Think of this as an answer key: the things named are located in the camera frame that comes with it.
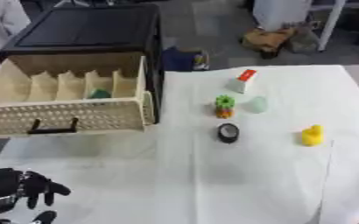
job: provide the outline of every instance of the small box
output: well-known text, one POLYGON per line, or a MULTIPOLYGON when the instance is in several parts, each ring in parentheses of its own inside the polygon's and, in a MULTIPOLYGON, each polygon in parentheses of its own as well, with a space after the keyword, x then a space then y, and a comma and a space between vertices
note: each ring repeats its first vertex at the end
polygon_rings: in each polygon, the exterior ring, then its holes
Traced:
POLYGON ((254 77, 257 71, 255 70, 246 70, 243 72, 238 78, 235 79, 235 91, 241 94, 244 94, 249 90, 252 82, 254 81, 254 77))

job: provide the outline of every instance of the roll of tape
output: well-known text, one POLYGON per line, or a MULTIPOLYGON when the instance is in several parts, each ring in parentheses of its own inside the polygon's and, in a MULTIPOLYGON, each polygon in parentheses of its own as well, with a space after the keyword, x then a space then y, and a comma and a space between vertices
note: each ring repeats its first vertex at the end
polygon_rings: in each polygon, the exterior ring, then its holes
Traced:
POLYGON ((239 129, 232 123, 224 123, 218 127, 218 138, 226 144, 234 143, 239 137, 239 129))

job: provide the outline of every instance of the table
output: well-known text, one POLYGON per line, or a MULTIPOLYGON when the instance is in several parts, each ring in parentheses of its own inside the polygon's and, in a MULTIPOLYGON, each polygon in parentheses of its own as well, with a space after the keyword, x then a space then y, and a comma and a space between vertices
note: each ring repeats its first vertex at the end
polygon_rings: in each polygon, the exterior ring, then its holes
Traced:
MULTIPOLYGON (((161 124, 144 133, 12 139, 0 167, 70 186, 53 207, 59 224, 359 222, 358 86, 341 66, 252 67, 254 86, 236 94, 229 84, 246 68, 168 73, 161 124), (228 121, 213 115, 220 94, 237 101, 228 121), (247 102, 259 95, 268 110, 252 114, 247 102), (215 139, 225 122, 240 127, 237 143, 215 139), (298 132, 316 123, 325 142, 299 145, 298 132)), ((21 204, 6 217, 28 221, 47 209, 21 204)))

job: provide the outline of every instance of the floor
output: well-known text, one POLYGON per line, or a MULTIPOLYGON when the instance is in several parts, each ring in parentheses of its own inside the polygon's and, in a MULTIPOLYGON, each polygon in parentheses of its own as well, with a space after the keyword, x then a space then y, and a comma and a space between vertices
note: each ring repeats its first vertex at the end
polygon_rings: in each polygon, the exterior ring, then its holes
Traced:
MULTIPOLYGON (((47 6, 56 0, 46 0, 47 6)), ((325 52, 295 54, 284 50, 276 59, 260 59, 257 52, 237 42, 244 32, 255 27, 255 21, 242 0, 169 0, 157 2, 162 14, 164 46, 202 48, 209 52, 211 69, 243 66, 359 64, 359 46, 354 37, 337 31, 325 52)), ((27 14, 34 19, 40 12, 34 3, 24 3, 27 14)), ((346 66, 359 85, 359 66, 346 66)), ((6 144, 0 140, 0 151, 6 144)))

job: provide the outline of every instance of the finger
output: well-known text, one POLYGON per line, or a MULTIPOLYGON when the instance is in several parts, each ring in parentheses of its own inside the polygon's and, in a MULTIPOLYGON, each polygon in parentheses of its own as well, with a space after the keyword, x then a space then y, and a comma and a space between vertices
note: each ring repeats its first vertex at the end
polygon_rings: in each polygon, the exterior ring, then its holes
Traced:
POLYGON ((54 192, 45 193, 45 204, 51 206, 54 203, 54 192))
POLYGON ((35 208, 35 206, 37 205, 38 203, 38 199, 39 199, 39 194, 33 194, 32 196, 30 196, 27 200, 27 206, 30 208, 30 209, 33 209, 35 208))
POLYGON ((71 193, 71 190, 64 185, 52 182, 49 186, 49 192, 67 196, 71 193))
POLYGON ((57 217, 56 212, 54 211, 45 211, 43 213, 40 213, 37 218, 34 219, 34 221, 40 221, 42 224, 50 224, 54 221, 54 219, 57 217))

